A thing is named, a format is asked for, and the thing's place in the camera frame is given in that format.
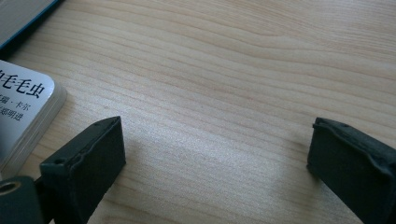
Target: wooden table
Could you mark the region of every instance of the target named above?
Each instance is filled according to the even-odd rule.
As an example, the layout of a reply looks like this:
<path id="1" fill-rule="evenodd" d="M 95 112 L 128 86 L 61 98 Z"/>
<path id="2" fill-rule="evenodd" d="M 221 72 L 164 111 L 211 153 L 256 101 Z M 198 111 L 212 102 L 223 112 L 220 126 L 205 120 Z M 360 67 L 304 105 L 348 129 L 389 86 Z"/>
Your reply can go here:
<path id="1" fill-rule="evenodd" d="M 68 0 L 9 62 L 67 101 L 20 171 L 121 116 L 90 223 L 360 223 L 305 168 L 316 117 L 396 147 L 396 3 Z"/>

